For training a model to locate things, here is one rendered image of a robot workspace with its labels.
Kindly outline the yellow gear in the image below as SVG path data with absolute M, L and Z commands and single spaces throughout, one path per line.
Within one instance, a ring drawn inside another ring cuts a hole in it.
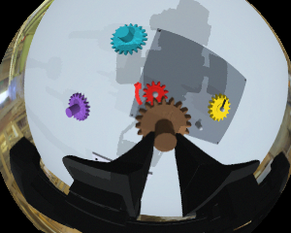
M 212 117 L 212 120 L 223 120 L 223 117 L 226 117 L 226 114 L 228 113 L 228 109 L 231 109 L 230 102 L 228 102 L 228 97 L 224 96 L 224 94 L 219 93 L 215 94 L 215 98 L 211 98 L 212 102 L 209 101 L 210 106 L 208 108 L 210 109 L 208 111 L 208 114 L 210 114 L 210 117 Z M 220 106 L 223 106 L 224 112 L 219 112 Z

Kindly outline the purple gear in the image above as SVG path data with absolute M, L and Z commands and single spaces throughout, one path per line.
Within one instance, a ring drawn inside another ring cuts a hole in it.
M 72 94 L 71 98 L 69 98 L 69 108 L 65 109 L 65 113 L 67 113 L 67 117 L 75 117 L 76 120 L 85 120 L 87 119 L 88 113 L 90 113 L 90 106 L 88 102 L 86 102 L 87 98 L 84 98 L 84 94 L 81 96 L 80 93 Z

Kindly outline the red curved arrow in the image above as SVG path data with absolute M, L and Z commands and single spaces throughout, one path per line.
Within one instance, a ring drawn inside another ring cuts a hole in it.
M 141 100 L 141 97 L 139 97 L 139 89 L 142 89 L 142 83 L 135 83 L 135 97 L 137 97 L 137 100 L 139 104 L 143 104 L 143 101 Z

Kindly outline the teal gear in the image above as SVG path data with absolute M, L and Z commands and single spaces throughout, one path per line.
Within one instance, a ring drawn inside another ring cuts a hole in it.
M 119 54 L 125 53 L 127 54 L 127 51 L 129 51 L 130 54 L 133 54 L 133 51 L 136 51 L 138 53 L 137 48 L 139 50 L 142 49 L 142 46 L 145 46 L 146 43 L 146 34 L 145 30 L 142 30 L 142 27 L 138 24 L 131 24 L 130 26 L 127 26 L 127 24 L 123 24 L 125 27 L 119 26 L 117 30 L 115 30 L 115 34 L 113 35 L 113 42 L 110 42 L 112 44 L 112 48 L 114 51 L 119 51 Z

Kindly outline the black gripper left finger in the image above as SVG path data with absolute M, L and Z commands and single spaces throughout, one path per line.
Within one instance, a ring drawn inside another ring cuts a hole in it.
M 146 187 L 153 144 L 154 132 L 149 131 L 140 143 L 112 162 L 98 162 L 67 155 L 64 156 L 63 163 L 73 180 L 121 194 L 127 210 L 130 211 L 129 215 L 135 217 Z

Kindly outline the red gear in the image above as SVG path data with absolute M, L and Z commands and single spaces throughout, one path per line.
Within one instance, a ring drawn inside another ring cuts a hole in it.
M 150 101 L 150 105 L 152 105 L 152 93 L 153 92 L 157 92 L 158 96 L 156 98 L 157 101 L 161 101 L 161 97 L 164 96 L 165 100 L 168 100 L 168 97 L 165 96 L 165 93 L 168 93 L 169 90 L 165 89 L 165 85 L 160 85 L 160 82 L 158 82 L 157 84 L 154 84 L 154 82 L 150 83 L 152 85 L 149 85 L 148 83 L 145 83 L 146 88 L 148 89 L 143 89 L 145 91 L 145 97 L 146 97 L 146 101 Z

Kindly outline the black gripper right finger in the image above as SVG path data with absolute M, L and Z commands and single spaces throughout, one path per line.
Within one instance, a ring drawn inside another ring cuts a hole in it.
M 245 178 L 258 170 L 259 160 L 223 164 L 177 133 L 176 163 L 183 217 L 195 216 L 227 183 Z

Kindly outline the brown gear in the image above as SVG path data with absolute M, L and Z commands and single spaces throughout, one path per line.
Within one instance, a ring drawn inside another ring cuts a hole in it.
M 161 102 L 152 98 L 152 105 L 145 101 L 145 109 L 140 108 L 137 116 L 138 123 L 135 127 L 141 128 L 138 135 L 146 135 L 149 131 L 154 132 L 154 148 L 160 151 L 172 151 L 177 144 L 177 133 L 184 135 L 189 133 L 189 127 L 192 127 L 192 118 L 187 113 L 187 108 L 181 109 L 181 102 L 170 98 L 169 104 L 166 102 L 165 97 L 161 97 Z

